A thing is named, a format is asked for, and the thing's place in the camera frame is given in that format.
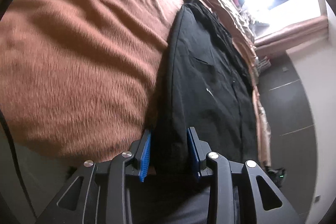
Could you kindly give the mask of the black garment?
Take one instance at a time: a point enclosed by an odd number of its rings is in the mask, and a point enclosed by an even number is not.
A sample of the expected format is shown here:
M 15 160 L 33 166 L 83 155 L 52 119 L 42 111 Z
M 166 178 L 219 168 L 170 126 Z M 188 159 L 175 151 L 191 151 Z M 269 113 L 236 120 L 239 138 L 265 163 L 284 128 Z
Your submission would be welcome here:
M 184 0 L 169 39 L 158 121 L 155 170 L 188 166 L 187 129 L 228 160 L 257 160 L 256 117 L 248 67 L 230 33 L 199 0 Z

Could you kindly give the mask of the brown fuzzy blanket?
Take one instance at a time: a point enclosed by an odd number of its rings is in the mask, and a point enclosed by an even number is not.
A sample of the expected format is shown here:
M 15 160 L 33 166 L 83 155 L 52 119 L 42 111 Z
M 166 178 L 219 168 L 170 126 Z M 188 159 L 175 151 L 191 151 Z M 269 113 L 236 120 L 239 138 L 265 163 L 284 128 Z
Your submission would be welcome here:
M 14 141 L 74 163 L 128 149 L 155 112 L 182 3 L 13 0 L 1 19 L 1 110 Z

